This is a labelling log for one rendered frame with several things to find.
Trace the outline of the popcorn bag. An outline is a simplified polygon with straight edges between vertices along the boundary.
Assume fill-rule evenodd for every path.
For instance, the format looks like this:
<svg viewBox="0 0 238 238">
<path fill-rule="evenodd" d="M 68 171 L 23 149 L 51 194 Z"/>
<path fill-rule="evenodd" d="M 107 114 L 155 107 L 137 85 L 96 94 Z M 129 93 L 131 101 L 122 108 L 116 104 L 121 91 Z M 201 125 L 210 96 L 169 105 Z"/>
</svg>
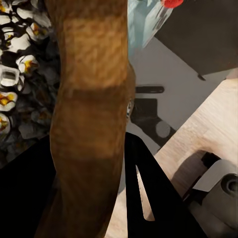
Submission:
<svg viewBox="0 0 238 238">
<path fill-rule="evenodd" d="M 31 1 L 13 5 L 12 11 Z M 50 127 L 59 179 L 34 238 L 105 238 L 124 154 L 129 64 L 127 0 L 45 0 L 61 73 Z M 20 17 L 20 15 L 19 15 Z M 22 22 L 32 25 L 27 19 Z M 41 45 L 46 53 L 50 36 Z M 38 55 L 45 62 L 45 55 Z"/>
</svg>

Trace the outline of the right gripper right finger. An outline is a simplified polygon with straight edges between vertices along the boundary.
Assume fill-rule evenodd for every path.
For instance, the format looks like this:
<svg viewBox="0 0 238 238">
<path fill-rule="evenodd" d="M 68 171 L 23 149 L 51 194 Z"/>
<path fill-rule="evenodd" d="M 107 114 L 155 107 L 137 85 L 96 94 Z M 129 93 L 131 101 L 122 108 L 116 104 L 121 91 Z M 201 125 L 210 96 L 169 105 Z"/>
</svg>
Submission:
<svg viewBox="0 0 238 238">
<path fill-rule="evenodd" d="M 208 238 L 142 139 L 125 132 L 128 238 Z M 136 166 L 155 221 L 143 215 Z"/>
</svg>

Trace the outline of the microwave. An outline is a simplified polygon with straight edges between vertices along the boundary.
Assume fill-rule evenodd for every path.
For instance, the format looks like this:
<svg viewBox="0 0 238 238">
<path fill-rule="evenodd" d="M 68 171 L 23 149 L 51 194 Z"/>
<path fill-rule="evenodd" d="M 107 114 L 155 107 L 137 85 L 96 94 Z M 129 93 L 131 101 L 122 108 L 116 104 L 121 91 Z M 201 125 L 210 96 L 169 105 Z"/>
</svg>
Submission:
<svg viewBox="0 0 238 238">
<path fill-rule="evenodd" d="M 152 2 L 152 0 L 127 0 L 127 15 L 130 15 L 139 1 L 143 2 L 146 6 L 149 6 Z"/>
</svg>

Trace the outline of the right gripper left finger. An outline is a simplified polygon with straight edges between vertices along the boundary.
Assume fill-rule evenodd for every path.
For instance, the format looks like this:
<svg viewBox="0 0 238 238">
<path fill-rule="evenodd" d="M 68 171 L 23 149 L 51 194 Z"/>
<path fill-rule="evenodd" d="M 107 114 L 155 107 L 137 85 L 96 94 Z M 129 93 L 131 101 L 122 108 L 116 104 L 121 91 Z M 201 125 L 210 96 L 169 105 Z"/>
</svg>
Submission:
<svg viewBox="0 0 238 238">
<path fill-rule="evenodd" d="M 55 177 L 49 135 L 0 169 L 0 238 L 34 238 Z"/>
</svg>

